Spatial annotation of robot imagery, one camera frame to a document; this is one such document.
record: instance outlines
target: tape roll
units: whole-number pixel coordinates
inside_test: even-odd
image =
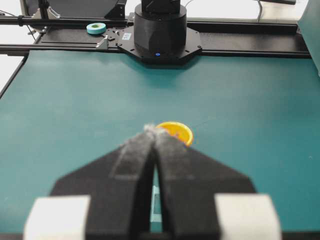
[[[91,23],[88,26],[86,26],[86,30],[88,34],[97,35],[97,34],[103,34],[107,30],[107,27],[104,23],[97,22],[97,23]]]

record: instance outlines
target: black cable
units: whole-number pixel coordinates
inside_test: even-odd
[[[4,14],[8,14],[8,15],[10,15],[10,16],[12,16],[12,17],[16,17],[16,15],[14,15],[14,14],[12,14],[12,13],[9,13],[9,12],[6,12],[6,11],[3,11],[3,10],[0,10],[0,12],[2,12],[2,13],[4,13]],[[29,29],[29,32],[30,32],[31,36],[33,37],[33,39],[36,40],[33,32],[32,32],[31,29],[30,29],[30,27],[29,27],[28,25],[26,25],[26,27]]]
[[[184,7],[186,8],[188,6],[189,3],[191,3],[193,0],[190,0],[186,3],[186,5],[184,5]]]
[[[257,18],[257,23],[259,23],[261,15],[262,15],[263,8],[262,8],[262,4],[261,4],[260,0],[257,0],[257,1],[258,1],[258,4],[259,4],[259,15],[258,15],[258,18]]]

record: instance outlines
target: sticker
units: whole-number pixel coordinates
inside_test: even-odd
[[[122,40],[130,40],[131,34],[132,34],[132,33],[125,32],[125,33],[123,34]]]

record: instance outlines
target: teal mat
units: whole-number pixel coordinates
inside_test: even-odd
[[[298,25],[320,76],[320,0],[309,0]]]
[[[311,59],[199,56],[170,69],[125,54],[32,51],[0,100],[0,232],[22,232],[55,180],[147,123],[269,193],[285,231],[320,230],[320,82]]]

